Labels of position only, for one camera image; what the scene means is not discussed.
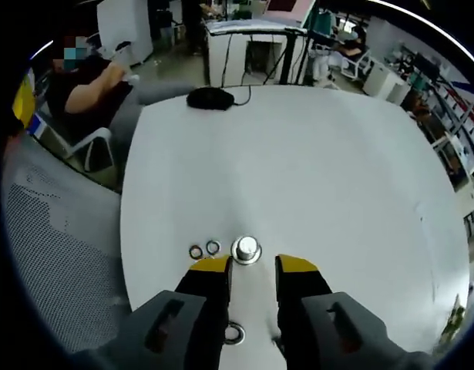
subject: yellow object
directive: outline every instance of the yellow object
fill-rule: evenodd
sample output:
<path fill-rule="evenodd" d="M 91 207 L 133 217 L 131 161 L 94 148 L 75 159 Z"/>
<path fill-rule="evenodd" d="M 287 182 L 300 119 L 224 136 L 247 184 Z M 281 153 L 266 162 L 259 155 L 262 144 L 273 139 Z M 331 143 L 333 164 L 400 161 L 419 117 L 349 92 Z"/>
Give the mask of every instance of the yellow object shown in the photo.
<path fill-rule="evenodd" d="M 303 258 L 296 258 L 288 256 L 286 254 L 279 254 L 278 257 L 281 260 L 281 267 L 283 272 L 309 272 L 318 271 L 314 264 Z"/>
<path fill-rule="evenodd" d="M 204 258 L 193 264 L 190 269 L 192 271 L 225 272 L 229 257 L 229 255 L 224 255 L 219 258 Z"/>
<path fill-rule="evenodd" d="M 35 97 L 33 96 L 33 88 L 29 81 L 29 77 L 25 76 L 22 80 L 21 86 L 15 95 L 12 110 L 17 119 L 28 128 L 33 113 L 35 112 Z"/>

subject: laboratory room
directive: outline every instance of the laboratory room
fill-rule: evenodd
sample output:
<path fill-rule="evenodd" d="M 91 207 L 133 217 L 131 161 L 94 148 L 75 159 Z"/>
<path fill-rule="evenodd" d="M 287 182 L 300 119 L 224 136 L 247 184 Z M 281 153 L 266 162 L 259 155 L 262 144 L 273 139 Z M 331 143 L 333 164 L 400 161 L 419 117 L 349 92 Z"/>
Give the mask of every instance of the laboratory room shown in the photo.
<path fill-rule="evenodd" d="M 463 3 L 48 8 L 0 158 L 9 271 L 48 333 L 34 338 L 89 368 L 463 361 Z"/>

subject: gray mesh fabric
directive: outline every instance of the gray mesh fabric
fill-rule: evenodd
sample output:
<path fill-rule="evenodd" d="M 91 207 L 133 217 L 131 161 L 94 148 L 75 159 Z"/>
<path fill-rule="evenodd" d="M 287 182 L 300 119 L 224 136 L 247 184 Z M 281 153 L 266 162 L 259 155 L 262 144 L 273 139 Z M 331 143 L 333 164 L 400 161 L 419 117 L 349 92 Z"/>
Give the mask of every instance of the gray mesh fabric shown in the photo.
<path fill-rule="evenodd" d="M 129 314 L 119 245 L 120 196 L 24 136 L 9 148 L 2 204 L 30 298 L 71 352 L 96 348 Z"/>

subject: metal washer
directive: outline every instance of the metal washer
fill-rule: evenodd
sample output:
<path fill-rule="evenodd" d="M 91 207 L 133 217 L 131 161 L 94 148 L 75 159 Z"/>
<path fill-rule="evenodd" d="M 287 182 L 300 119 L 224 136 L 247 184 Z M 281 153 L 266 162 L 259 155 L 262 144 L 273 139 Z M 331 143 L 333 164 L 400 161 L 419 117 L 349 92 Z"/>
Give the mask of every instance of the metal washer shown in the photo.
<path fill-rule="evenodd" d="M 194 251 L 197 251 L 200 255 L 194 255 Z M 189 255 L 190 255 L 190 258 L 198 261 L 204 256 L 204 252 L 201 247 L 194 244 L 192 247 L 189 248 Z"/>
<path fill-rule="evenodd" d="M 253 264 L 255 262 L 257 262 L 257 260 L 259 258 L 261 258 L 261 254 L 262 254 L 262 247 L 261 245 L 259 244 L 258 240 L 255 239 L 254 237 L 252 237 L 253 239 L 255 239 L 255 241 L 257 242 L 257 250 L 255 252 L 255 255 L 250 259 L 250 260 L 242 260 L 239 256 L 238 256 L 238 253 L 237 253 L 237 249 L 238 249 L 238 244 L 239 242 L 245 238 L 245 237 L 249 237 L 249 235 L 245 235 L 243 237 L 239 237 L 238 239 L 236 239 L 234 241 L 234 243 L 231 245 L 231 257 L 233 257 L 234 261 L 237 262 L 238 264 L 242 264 L 242 265 L 249 265 L 249 264 Z"/>
<path fill-rule="evenodd" d="M 216 251 L 211 251 L 210 250 L 210 247 L 211 246 L 215 246 L 216 247 Z M 215 256 L 216 254 L 220 253 L 221 251 L 221 243 L 218 241 L 218 240 L 209 240 L 207 243 L 206 243 L 206 252 L 210 255 L 210 256 Z"/>
<path fill-rule="evenodd" d="M 245 340 L 245 330 L 242 325 L 237 324 L 234 321 L 228 321 L 228 328 L 233 328 L 238 331 L 238 336 L 235 339 L 228 339 L 225 337 L 224 344 L 225 345 L 239 345 Z"/>

